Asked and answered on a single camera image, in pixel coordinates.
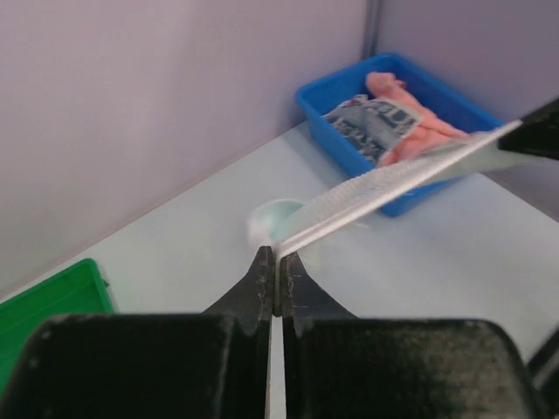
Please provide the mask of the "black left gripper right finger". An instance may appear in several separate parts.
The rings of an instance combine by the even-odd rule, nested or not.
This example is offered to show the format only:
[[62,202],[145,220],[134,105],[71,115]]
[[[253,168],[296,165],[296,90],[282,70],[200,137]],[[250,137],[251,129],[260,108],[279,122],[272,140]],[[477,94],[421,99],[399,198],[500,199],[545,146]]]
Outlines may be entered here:
[[364,319],[279,263],[290,418],[545,418],[520,354],[481,319]]

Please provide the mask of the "white terry towel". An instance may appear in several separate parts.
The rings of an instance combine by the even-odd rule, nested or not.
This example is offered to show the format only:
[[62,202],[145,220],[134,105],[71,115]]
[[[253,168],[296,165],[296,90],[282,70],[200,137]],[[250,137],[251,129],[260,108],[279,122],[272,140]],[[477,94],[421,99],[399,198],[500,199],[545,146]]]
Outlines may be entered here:
[[532,163],[537,158],[498,148],[481,132],[427,148],[420,155],[351,178],[305,202],[271,201],[247,222],[249,243],[270,246],[276,258],[299,251],[413,189],[475,173]]

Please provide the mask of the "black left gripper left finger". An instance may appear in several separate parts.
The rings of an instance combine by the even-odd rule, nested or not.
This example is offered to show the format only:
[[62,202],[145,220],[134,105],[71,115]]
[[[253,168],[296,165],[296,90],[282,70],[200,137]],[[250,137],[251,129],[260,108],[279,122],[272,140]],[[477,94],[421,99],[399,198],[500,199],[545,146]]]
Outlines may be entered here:
[[263,418],[272,251],[201,313],[65,314],[27,340],[4,418]]

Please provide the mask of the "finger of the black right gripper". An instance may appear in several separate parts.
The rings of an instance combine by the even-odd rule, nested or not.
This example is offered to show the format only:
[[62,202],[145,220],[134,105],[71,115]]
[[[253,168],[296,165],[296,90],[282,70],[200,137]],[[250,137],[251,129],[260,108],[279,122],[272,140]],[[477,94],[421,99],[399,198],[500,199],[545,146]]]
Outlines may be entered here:
[[557,161],[559,158],[559,99],[520,118],[521,124],[498,140],[498,149]]

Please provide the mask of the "blue white patterned towel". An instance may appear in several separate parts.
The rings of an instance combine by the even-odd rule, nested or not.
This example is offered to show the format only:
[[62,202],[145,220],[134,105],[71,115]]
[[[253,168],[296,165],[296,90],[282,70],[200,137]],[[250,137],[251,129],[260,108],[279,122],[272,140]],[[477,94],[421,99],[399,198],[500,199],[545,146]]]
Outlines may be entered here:
[[373,165],[421,121],[407,106],[365,94],[343,101],[323,117]]

